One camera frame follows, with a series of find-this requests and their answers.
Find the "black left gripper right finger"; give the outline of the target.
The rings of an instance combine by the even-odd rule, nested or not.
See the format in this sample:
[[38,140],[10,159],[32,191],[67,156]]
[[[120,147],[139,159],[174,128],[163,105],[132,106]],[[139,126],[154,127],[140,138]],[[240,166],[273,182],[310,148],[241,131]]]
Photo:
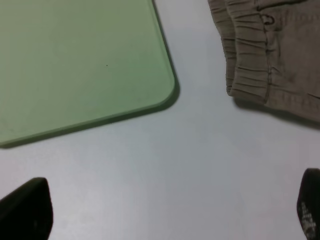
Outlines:
[[296,204],[297,216],[307,240],[320,239],[320,169],[307,168]]

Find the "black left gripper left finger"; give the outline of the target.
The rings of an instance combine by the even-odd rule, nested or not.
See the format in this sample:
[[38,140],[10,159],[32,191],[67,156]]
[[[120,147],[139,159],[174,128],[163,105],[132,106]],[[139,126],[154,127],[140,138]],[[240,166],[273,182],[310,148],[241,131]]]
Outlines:
[[47,240],[54,221],[48,181],[35,177],[0,200],[2,240]]

